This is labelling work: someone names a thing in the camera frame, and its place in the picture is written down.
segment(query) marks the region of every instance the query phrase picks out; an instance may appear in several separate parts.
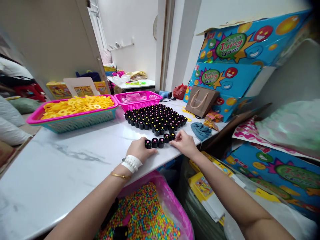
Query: cable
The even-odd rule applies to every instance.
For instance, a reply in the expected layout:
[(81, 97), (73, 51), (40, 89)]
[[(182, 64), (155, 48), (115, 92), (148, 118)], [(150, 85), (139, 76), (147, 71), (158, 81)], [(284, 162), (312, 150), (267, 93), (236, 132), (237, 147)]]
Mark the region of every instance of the cable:
[(177, 100), (177, 98), (172, 98), (172, 99), (170, 99), (168, 101), (162, 101), (162, 102), (169, 102), (169, 101), (175, 101), (175, 100)]

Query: bracelet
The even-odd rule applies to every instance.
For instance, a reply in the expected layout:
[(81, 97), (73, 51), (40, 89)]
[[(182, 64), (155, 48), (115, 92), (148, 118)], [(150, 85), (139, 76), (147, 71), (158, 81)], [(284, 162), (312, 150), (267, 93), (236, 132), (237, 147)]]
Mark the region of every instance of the bracelet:
[(130, 170), (130, 172), (135, 173), (138, 171), (138, 168), (142, 165), (142, 162), (135, 156), (128, 155), (124, 162), (121, 165), (125, 166)]
[(111, 172), (111, 175), (112, 176), (115, 176), (115, 177), (121, 177), (122, 179), (130, 179), (131, 177), (126, 177), (126, 176), (122, 176), (122, 175), (118, 175), (118, 174), (115, 174), (113, 172)]

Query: left hand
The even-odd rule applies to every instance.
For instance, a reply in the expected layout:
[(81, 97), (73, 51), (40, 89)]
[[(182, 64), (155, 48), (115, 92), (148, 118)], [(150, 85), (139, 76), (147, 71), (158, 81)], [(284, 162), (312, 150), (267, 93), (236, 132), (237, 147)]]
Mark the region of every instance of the left hand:
[(144, 164), (148, 157), (155, 153), (158, 153), (155, 148), (146, 149), (146, 147), (144, 146), (145, 140), (147, 140), (146, 137), (141, 137), (140, 139), (133, 141), (128, 148), (126, 156), (135, 156), (142, 162), (142, 164)]

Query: marble countertop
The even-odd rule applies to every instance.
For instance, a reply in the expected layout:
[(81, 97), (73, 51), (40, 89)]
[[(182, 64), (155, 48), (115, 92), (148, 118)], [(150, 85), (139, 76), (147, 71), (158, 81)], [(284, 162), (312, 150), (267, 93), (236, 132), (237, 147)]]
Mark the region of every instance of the marble countertop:
[[(181, 100), (163, 103), (192, 122)], [(32, 239), (54, 227), (121, 163), (133, 140), (152, 139), (151, 130), (137, 129), (119, 107), (112, 121), (55, 134), (42, 128), (0, 180), (0, 239)], [(184, 129), (200, 141), (188, 122)], [(218, 123), (221, 129), (226, 123)], [(139, 168), (131, 181), (157, 169), (181, 153), (169, 144)]]

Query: brown paper bag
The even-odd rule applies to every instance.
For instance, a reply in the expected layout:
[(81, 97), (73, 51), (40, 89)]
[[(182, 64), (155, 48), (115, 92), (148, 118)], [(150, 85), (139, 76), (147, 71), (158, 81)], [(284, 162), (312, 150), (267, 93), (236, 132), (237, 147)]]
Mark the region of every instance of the brown paper bag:
[(218, 96), (218, 91), (193, 86), (186, 110), (202, 118), (208, 113)]

